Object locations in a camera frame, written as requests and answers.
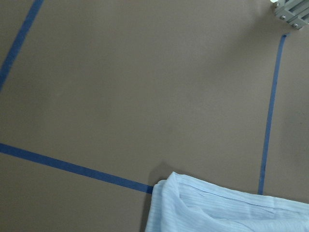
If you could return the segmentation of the light blue button-up shirt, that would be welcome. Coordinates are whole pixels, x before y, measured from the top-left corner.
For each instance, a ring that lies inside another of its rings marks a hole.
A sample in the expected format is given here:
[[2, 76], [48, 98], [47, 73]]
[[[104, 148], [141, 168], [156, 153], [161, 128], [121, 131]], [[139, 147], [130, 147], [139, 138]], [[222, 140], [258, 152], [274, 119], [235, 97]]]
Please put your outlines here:
[[147, 232], [307, 232], [309, 205], [172, 172], [155, 184]]

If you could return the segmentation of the blue tape strip centre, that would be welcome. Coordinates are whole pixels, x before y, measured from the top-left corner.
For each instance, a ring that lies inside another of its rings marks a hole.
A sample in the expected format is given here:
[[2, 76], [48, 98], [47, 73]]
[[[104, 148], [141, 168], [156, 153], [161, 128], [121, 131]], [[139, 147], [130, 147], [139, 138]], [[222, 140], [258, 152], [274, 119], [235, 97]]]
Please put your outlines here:
[[277, 92], [277, 84], [278, 84], [278, 78], [279, 78], [280, 66], [281, 66], [281, 58], [282, 58], [282, 54], [283, 54], [285, 41], [289, 36], [290, 36], [290, 33], [286, 33], [286, 34], [281, 36], [280, 42], [279, 42], [279, 45], [278, 45], [277, 55], [276, 55], [276, 62], [275, 62], [275, 66], [274, 66], [274, 73], [273, 73], [272, 85], [271, 85], [271, 93], [270, 93], [268, 111], [267, 111], [267, 121], [266, 121], [263, 151], [262, 151], [261, 166], [260, 166], [260, 174], [259, 174], [258, 191], [257, 191], [258, 195], [263, 195], [263, 193], [264, 193], [268, 150], [269, 150], [272, 119], [273, 119], [276, 92]]

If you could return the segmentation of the blue tape strip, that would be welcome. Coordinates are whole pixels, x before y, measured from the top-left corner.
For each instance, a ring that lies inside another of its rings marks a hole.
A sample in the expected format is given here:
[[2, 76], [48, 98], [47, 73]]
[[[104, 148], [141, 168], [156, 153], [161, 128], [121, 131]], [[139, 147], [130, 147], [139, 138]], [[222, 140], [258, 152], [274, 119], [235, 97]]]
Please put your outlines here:
[[276, 62], [275, 62], [275, 66], [274, 66], [274, 73], [273, 73], [272, 85], [271, 85], [271, 93], [270, 93], [268, 111], [267, 111], [267, 121], [266, 121], [263, 151], [262, 151], [261, 166], [260, 166], [260, 174], [259, 174], [258, 191], [257, 191], [258, 195], [263, 195], [263, 193], [264, 193], [268, 150], [269, 150], [272, 119], [273, 119], [276, 92], [277, 92], [277, 84], [278, 84], [278, 78], [279, 78], [280, 66], [281, 66], [281, 58], [282, 58], [282, 54], [283, 54], [285, 41], [289, 36], [290, 36], [290, 33], [286, 33], [286, 34], [281, 36], [280, 42], [279, 42], [279, 45], [278, 45], [277, 55], [276, 55]]
[[23, 21], [7, 55], [0, 68], [0, 89], [2, 90], [10, 70], [18, 57], [18, 54], [23, 46], [23, 43], [43, 5], [43, 0], [34, 0], [26, 17]]

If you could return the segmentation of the blue tape strip crosswise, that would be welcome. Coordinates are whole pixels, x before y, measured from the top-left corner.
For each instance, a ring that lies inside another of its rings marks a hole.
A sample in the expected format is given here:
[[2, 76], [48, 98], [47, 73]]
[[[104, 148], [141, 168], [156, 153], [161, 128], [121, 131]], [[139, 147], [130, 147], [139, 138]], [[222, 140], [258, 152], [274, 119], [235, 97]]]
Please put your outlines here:
[[31, 161], [37, 164], [53, 167], [66, 172], [82, 175], [85, 177], [100, 180], [113, 185], [133, 189], [139, 192], [152, 194], [153, 187], [147, 184], [125, 179], [112, 174], [107, 174], [94, 169], [83, 167], [77, 164], [55, 159], [52, 157], [40, 155], [34, 152], [26, 151], [10, 145], [0, 144], [0, 152], [23, 160]]

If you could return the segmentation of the blue tape strip outer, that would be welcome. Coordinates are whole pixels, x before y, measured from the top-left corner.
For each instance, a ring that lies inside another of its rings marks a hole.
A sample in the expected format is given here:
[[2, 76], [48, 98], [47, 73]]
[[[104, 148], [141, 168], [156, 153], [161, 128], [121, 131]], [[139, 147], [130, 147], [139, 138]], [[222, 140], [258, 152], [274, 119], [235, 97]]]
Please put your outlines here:
[[2, 90], [10, 70], [18, 57], [18, 54], [23, 46], [23, 43], [43, 5], [43, 0], [34, 0], [26, 17], [23, 21], [7, 55], [0, 68], [0, 89]]

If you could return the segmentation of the aluminium frame post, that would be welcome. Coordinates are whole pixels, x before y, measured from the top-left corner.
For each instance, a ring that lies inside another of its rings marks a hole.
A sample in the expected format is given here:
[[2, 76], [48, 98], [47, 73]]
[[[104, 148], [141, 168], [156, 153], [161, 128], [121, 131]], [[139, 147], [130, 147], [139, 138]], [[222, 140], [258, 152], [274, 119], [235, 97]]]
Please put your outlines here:
[[276, 18], [294, 29], [309, 25], [309, 0], [271, 0]]

